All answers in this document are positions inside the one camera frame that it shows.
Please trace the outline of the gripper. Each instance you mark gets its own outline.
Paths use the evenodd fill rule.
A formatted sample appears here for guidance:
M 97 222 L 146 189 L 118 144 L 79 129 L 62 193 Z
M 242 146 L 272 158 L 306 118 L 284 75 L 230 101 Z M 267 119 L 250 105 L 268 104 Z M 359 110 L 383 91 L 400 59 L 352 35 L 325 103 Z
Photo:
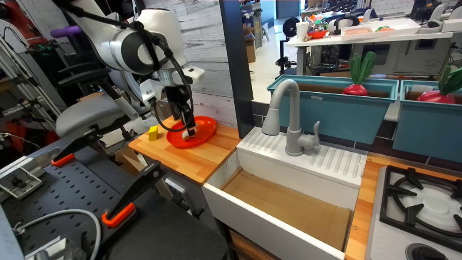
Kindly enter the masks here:
M 187 132 L 187 138 L 193 138 L 196 134 L 196 123 L 188 103 L 192 97 L 189 85 L 165 87 L 165 93 L 172 115 L 180 117 L 183 130 Z

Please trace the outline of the red plate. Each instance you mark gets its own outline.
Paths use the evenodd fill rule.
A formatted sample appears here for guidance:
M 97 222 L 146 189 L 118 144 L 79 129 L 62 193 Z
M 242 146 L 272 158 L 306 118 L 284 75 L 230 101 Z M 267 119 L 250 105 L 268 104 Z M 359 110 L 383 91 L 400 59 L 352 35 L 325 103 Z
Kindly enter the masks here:
M 196 135 L 194 138 L 183 140 L 182 133 L 184 130 L 178 132 L 168 131 L 166 135 L 167 141 L 176 148 L 185 149 L 200 146 L 211 139 L 216 133 L 216 121 L 207 116 L 195 116 L 194 119 L 196 123 Z

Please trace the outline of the black clamp with orange pad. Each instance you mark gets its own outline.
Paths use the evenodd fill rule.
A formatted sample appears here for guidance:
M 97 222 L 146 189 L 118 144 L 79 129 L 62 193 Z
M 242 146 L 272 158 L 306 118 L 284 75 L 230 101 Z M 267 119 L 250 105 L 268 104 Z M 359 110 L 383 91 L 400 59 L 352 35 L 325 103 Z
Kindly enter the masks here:
M 162 163 L 154 160 L 141 170 L 137 179 L 129 186 L 115 204 L 102 214 L 102 222 L 109 228 L 116 228 L 128 220 L 135 211 L 134 201 L 148 189 L 155 189 L 155 184 L 165 175 Z
M 103 137 L 103 129 L 91 128 L 83 136 L 73 140 L 64 150 L 58 153 L 52 160 L 51 165 L 55 167 L 64 166 L 67 162 L 75 158 L 75 153 L 85 147 L 91 147 L 100 155 L 106 156 L 105 146 L 102 145 L 100 139 Z

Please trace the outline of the grey office chair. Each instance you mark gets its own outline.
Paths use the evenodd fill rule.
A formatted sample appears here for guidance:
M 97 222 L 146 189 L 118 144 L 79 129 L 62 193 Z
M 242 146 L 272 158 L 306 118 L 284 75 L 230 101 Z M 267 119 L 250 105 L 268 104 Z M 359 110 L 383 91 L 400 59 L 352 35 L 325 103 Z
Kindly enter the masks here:
M 61 87 L 74 84 L 99 87 L 100 92 L 81 98 L 66 108 L 56 119 L 56 133 L 60 138 L 79 138 L 95 131 L 105 135 L 121 129 L 125 140 L 131 140 L 134 132 L 125 130 L 124 125 L 140 117 L 140 112 L 121 95 L 129 92 L 129 86 L 122 71 L 104 68 L 95 62 L 85 62 L 60 70 L 71 76 L 59 81 Z

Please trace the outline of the grey tap lever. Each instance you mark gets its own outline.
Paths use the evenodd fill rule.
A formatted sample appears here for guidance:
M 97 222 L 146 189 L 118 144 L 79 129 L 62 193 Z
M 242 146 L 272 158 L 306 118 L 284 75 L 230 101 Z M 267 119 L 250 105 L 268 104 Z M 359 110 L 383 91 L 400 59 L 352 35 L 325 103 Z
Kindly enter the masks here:
M 318 134 L 320 121 L 317 121 L 313 126 L 313 134 L 307 135 L 305 140 L 305 148 L 311 149 L 319 146 L 320 138 Z

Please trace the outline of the white toy sink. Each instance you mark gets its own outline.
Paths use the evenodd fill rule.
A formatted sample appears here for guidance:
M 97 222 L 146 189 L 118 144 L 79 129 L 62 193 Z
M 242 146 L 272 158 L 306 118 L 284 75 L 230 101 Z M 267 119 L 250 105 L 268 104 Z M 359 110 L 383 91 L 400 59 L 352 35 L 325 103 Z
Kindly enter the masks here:
M 366 152 L 320 145 L 287 155 L 253 128 L 202 186 L 213 216 L 281 260 L 344 260 Z

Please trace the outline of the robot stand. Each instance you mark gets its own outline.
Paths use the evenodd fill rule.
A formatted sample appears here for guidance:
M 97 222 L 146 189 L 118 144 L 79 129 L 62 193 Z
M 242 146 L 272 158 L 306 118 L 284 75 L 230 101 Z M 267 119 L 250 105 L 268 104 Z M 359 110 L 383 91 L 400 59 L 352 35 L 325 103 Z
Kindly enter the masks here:
M 11 227 L 66 209 L 87 210 L 100 218 L 134 182 L 134 177 L 90 148 L 62 168 L 48 165 L 44 170 L 38 189 L 22 200 L 8 198 L 1 203 Z M 98 259 L 226 260 L 225 239 L 155 189 L 134 203 L 136 211 L 126 223 L 113 229 L 101 225 Z M 85 214 L 62 214 L 26 228 L 17 235 L 17 244 L 29 255 L 57 238 L 68 238 L 89 256 L 96 243 L 94 221 Z

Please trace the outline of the teal planter box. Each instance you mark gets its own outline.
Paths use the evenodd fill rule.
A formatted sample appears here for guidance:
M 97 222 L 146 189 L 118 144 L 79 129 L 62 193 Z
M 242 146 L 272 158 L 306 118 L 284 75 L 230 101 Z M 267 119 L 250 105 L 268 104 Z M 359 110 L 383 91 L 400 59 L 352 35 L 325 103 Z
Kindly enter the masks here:
M 274 95 L 284 80 L 297 82 L 300 90 L 300 127 L 311 132 L 319 121 L 319 133 L 334 138 L 372 144 L 388 107 L 397 101 L 399 81 L 366 79 L 367 96 L 343 95 L 353 81 L 345 77 L 282 75 L 267 90 Z
M 393 149 L 462 163 L 462 89 L 454 93 L 455 105 L 417 101 L 437 86 L 436 81 L 401 81 Z

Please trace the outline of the toy radish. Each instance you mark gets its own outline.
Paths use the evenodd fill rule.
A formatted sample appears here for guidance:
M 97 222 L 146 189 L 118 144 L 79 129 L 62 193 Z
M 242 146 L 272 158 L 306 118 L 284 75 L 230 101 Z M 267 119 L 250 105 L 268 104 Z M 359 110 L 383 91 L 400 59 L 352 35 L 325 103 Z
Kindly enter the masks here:
M 349 61 L 352 84 L 344 89 L 343 95 L 367 96 L 368 91 L 363 86 L 363 82 L 368 78 L 375 66 L 376 53 L 367 52 L 365 56 L 355 53 Z
M 462 89 L 462 67 L 453 70 L 450 65 L 447 65 L 440 76 L 438 89 L 424 92 L 417 101 L 455 105 L 456 100 L 452 94 L 460 89 Z

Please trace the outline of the white cabinet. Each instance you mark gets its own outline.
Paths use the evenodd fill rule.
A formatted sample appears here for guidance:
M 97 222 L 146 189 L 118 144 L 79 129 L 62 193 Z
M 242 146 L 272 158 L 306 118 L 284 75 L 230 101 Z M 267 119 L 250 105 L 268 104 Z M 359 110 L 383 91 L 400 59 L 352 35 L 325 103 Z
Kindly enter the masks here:
M 352 54 L 376 53 L 373 74 L 437 76 L 449 61 L 449 39 L 356 43 Z

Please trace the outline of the white tray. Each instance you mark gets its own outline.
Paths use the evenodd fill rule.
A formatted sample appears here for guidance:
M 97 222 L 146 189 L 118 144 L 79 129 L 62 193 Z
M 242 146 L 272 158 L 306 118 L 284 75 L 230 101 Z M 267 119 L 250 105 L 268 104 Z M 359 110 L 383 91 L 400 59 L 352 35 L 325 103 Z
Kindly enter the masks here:
M 420 25 L 409 18 L 368 21 L 341 31 L 342 40 L 375 39 L 416 34 Z

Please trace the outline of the black toy burner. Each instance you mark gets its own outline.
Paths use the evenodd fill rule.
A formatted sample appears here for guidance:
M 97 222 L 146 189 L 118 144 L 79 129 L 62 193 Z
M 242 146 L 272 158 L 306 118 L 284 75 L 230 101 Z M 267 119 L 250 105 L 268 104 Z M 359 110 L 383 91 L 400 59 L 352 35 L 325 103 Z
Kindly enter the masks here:
M 421 243 L 462 260 L 462 179 L 454 181 L 414 168 L 380 169 L 368 241 L 368 257 L 406 259 Z

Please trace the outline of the black stove knob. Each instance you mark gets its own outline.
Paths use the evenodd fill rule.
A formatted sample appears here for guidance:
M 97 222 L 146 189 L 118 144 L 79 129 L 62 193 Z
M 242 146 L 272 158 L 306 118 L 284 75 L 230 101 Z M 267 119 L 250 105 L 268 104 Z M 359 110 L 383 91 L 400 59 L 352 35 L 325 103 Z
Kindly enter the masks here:
M 421 243 L 410 244 L 406 248 L 407 260 L 446 260 L 444 254 Z

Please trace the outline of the dark blue post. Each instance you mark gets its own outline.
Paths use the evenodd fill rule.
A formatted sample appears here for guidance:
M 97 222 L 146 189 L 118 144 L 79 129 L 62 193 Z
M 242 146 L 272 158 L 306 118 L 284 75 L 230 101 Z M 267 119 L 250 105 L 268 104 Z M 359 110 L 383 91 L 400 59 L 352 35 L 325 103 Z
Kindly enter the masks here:
M 221 8 L 226 51 L 239 138 L 253 128 L 253 91 L 238 0 L 218 0 Z

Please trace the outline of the silver metal bracket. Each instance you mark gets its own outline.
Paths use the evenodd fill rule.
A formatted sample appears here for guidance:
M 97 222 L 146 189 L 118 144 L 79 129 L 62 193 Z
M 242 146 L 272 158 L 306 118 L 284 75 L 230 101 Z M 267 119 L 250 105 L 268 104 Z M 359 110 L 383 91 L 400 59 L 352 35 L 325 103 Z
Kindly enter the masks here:
M 13 161 L 0 169 L 0 202 L 13 198 L 22 200 L 43 184 L 40 179 L 45 170 L 33 158 Z

